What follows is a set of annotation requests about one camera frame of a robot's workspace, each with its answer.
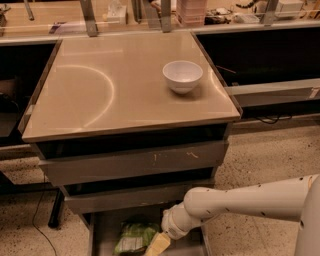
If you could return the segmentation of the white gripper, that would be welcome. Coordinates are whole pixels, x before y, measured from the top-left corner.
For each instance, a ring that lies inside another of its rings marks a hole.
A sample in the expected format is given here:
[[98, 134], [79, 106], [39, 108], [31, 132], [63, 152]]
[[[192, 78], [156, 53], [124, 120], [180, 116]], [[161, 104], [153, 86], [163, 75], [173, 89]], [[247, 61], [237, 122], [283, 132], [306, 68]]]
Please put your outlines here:
[[153, 237], [144, 256], [159, 256], [170, 246], [171, 239], [179, 240], [200, 225], [201, 220], [192, 217], [183, 203], [174, 205], [163, 212], [161, 228], [164, 233], [157, 233]]

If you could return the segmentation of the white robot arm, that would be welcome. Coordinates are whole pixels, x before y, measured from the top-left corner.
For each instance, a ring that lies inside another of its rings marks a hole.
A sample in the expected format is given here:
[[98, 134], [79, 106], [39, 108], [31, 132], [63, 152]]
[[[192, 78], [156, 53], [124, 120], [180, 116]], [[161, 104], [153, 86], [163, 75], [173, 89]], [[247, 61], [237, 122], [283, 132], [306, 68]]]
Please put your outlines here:
[[173, 240], [224, 213], [295, 221], [299, 224], [294, 256], [320, 256], [320, 175], [217, 190], [190, 189], [181, 203], [163, 213], [162, 231], [146, 256], [159, 256]]

